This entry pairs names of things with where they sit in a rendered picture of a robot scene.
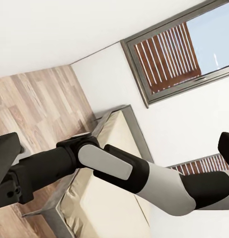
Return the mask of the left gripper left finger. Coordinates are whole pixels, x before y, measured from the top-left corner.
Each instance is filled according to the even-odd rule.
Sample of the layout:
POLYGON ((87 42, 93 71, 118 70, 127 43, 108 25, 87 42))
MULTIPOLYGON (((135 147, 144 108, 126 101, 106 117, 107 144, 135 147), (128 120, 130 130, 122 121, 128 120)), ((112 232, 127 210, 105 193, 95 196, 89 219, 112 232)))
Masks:
POLYGON ((21 150, 17 132, 0 136, 0 185, 21 150))

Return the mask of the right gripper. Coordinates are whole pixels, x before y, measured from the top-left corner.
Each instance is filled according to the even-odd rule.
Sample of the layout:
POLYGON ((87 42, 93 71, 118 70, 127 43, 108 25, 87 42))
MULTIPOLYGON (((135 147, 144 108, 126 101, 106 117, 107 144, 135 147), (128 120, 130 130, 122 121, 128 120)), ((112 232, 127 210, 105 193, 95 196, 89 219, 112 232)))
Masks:
POLYGON ((59 166, 47 151, 35 153, 10 167, 0 185, 0 208, 26 204, 34 200, 33 192, 58 180, 59 166))

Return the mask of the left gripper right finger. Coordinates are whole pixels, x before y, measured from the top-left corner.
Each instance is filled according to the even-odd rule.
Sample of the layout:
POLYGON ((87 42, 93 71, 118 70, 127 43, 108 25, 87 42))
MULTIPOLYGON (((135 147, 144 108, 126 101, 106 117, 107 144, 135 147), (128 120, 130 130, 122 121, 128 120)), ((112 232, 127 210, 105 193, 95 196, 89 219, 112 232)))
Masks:
POLYGON ((222 132, 219 138, 218 151, 229 165, 229 133, 222 132))

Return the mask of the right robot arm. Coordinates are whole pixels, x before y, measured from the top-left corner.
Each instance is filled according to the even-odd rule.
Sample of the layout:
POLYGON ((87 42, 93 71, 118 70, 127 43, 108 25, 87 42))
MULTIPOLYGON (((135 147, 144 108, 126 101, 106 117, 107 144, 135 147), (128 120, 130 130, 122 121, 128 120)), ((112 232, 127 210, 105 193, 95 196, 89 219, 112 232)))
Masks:
POLYGON ((26 204, 33 192, 76 169, 90 168, 102 180, 147 200, 172 216, 194 210, 229 210, 229 170, 183 175, 107 144, 101 148, 91 132, 73 135, 56 148, 31 154, 21 150, 0 185, 0 208, 26 204))

